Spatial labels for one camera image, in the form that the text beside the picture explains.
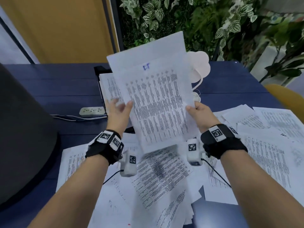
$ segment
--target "white flower-shaped lamp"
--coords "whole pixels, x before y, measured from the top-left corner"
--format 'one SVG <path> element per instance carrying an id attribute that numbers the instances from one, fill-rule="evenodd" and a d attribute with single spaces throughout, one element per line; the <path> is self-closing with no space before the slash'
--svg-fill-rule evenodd
<path id="1" fill-rule="evenodd" d="M 192 88 L 195 90 L 203 82 L 203 78 L 210 73 L 209 57 L 203 51 L 198 52 L 188 52 L 188 61 L 191 65 L 190 81 L 191 83 L 200 82 Z"/>

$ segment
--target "person's right hand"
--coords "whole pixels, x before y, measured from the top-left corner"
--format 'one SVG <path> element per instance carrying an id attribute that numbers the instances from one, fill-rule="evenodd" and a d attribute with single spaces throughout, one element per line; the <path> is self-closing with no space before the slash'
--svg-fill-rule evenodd
<path id="1" fill-rule="evenodd" d="M 195 120 L 197 127 L 200 132 L 203 133 L 212 126 L 220 124 L 221 122 L 217 119 L 217 117 L 212 113 L 211 109 L 206 105 L 195 101 L 195 108 L 191 106 L 186 106 L 187 112 L 192 116 Z"/>

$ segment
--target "table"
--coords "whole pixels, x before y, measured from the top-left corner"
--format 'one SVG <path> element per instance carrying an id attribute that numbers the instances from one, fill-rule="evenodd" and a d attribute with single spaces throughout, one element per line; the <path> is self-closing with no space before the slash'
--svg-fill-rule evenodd
<path id="1" fill-rule="evenodd" d="M 49 114 L 78 115 L 80 108 L 101 106 L 94 66 L 108 64 L 6 65 L 12 75 Z M 238 62 L 210 62 L 211 72 L 198 87 L 201 102 L 212 111 L 240 104 L 250 107 L 283 106 Z M 92 122 L 55 120 L 61 136 L 61 150 L 88 143 L 106 127 L 106 119 Z M 61 155 L 55 165 L 27 196 L 0 212 L 0 227 L 27 227 L 55 193 Z M 201 199 L 192 204 L 192 225 L 185 227 L 248 227 L 239 206 Z"/>

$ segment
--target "person's right arm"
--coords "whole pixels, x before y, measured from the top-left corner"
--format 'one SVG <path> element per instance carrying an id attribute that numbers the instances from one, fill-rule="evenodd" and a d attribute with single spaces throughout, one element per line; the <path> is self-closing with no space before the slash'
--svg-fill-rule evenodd
<path id="1" fill-rule="evenodd" d="M 220 124 L 209 107 L 187 106 L 201 133 Z M 304 227 L 304 207 L 269 176 L 244 150 L 228 150 L 221 157 L 234 195 L 250 227 Z"/>

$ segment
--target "electrical outlet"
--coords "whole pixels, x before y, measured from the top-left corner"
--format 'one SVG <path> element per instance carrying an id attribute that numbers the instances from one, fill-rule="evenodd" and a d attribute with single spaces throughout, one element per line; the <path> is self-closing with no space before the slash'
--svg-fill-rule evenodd
<path id="1" fill-rule="evenodd" d="M 80 116 L 86 117 L 98 117 L 105 114 L 105 109 L 103 106 L 97 107 L 83 107 L 79 112 Z"/>

